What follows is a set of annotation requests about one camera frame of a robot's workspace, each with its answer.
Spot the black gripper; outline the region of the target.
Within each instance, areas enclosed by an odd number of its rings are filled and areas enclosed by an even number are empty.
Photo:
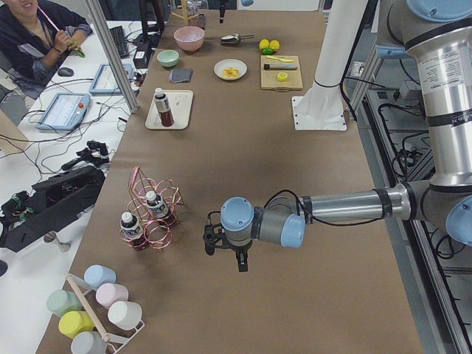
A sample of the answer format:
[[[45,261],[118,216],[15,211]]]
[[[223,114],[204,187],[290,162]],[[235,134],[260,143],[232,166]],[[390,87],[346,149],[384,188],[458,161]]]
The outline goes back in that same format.
[[[224,23],[224,16],[225,16],[225,7],[226,7],[227,0],[220,0],[219,1],[219,23]]]
[[[251,248],[253,244],[252,239],[248,239],[242,246],[236,246],[229,242],[227,237],[222,237],[221,239],[222,249],[231,249],[232,251],[236,252],[236,259],[237,259],[237,267],[239,272],[247,272],[248,267],[248,250]]]

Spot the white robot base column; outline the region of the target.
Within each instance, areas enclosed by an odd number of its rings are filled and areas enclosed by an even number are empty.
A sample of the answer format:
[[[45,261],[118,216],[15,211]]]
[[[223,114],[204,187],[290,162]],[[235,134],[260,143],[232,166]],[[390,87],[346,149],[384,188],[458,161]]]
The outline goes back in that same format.
[[[345,131],[340,85],[367,0],[332,3],[312,87],[293,97],[294,127],[298,131]]]

